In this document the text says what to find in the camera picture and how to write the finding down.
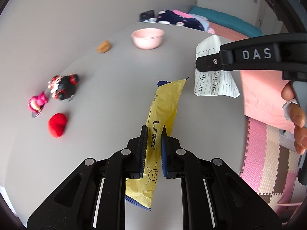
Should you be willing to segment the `person's right hand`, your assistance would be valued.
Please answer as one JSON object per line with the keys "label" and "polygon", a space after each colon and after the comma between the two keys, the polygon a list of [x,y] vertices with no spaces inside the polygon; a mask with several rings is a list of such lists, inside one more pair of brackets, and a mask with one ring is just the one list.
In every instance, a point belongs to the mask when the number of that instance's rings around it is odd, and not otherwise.
{"label": "person's right hand", "polygon": [[281,97],[286,101],[285,112],[288,118],[294,123],[294,146],[299,155],[303,155],[306,151],[306,134],[304,127],[306,123],[306,115],[299,105],[294,103],[295,94],[292,90],[291,83],[287,83],[281,91]]}

